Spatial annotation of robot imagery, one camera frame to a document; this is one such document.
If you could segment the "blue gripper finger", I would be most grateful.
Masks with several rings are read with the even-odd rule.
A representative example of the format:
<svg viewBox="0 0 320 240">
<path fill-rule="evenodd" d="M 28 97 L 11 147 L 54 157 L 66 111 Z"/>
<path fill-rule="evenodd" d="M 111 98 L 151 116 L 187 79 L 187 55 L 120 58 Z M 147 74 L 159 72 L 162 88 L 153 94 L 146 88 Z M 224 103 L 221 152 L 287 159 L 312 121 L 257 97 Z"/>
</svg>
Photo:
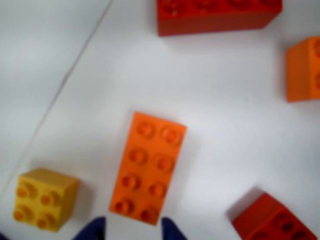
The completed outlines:
<svg viewBox="0 0 320 240">
<path fill-rule="evenodd" d="M 85 225 L 72 239 L 73 240 L 105 240 L 107 219 L 99 216 Z"/>
<path fill-rule="evenodd" d="M 161 229 L 163 240 L 187 240 L 175 222 L 168 217 L 161 219 Z"/>
</svg>

